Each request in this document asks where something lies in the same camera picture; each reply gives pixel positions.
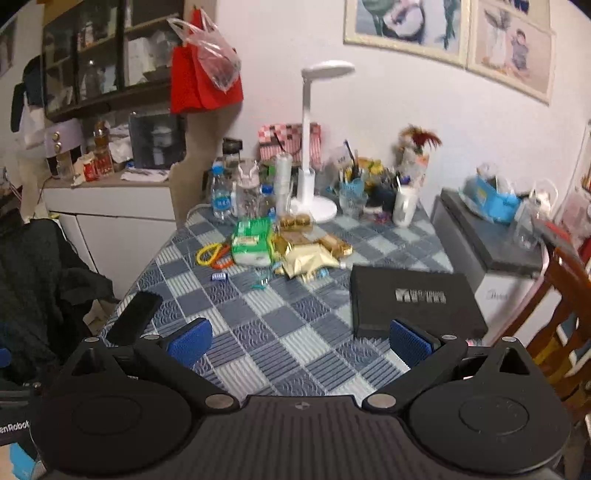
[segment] white mug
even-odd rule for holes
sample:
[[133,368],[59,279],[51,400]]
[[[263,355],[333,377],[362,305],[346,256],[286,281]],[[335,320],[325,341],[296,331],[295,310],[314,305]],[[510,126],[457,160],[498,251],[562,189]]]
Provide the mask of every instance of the white mug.
[[398,226],[409,226],[413,221],[417,204],[418,190],[408,185],[402,185],[396,194],[392,221]]

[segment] pink checkered bag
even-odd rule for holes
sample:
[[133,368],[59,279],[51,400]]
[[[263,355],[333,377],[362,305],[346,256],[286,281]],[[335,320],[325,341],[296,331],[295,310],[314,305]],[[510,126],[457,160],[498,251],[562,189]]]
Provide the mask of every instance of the pink checkered bag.
[[[286,151],[294,157],[294,165],[301,164],[301,124],[265,125],[258,131],[261,160],[270,165],[271,159]],[[310,124],[310,165],[320,168],[320,125]]]

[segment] white desk lamp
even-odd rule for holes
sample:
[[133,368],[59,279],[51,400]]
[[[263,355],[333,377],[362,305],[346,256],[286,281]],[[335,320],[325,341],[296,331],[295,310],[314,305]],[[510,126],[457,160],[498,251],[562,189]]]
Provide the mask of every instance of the white desk lamp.
[[309,213],[316,223],[328,222],[336,216],[336,205],[332,200],[314,195],[316,174],[310,168],[310,98],[314,80],[342,77],[355,71],[348,61],[329,60],[303,69],[304,95],[301,119],[301,167],[298,172],[297,197],[291,200],[293,213]]

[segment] clear plastic bag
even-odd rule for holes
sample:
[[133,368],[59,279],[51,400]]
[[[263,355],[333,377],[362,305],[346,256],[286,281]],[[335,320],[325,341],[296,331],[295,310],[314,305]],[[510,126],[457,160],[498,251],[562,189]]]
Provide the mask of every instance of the clear plastic bag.
[[168,23],[183,42],[192,46],[195,67],[199,62],[216,88],[226,93],[238,80],[241,61],[216,24],[203,10],[201,15],[203,29],[179,18],[169,18]]

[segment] scissors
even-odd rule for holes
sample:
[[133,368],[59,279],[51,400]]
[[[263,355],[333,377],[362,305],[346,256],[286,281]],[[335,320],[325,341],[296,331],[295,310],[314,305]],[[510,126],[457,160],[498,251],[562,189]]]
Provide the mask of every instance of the scissors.
[[225,258],[232,249],[232,236],[229,235],[222,243],[209,244],[195,254],[197,265],[212,267],[216,270],[231,267],[234,264],[232,256]]

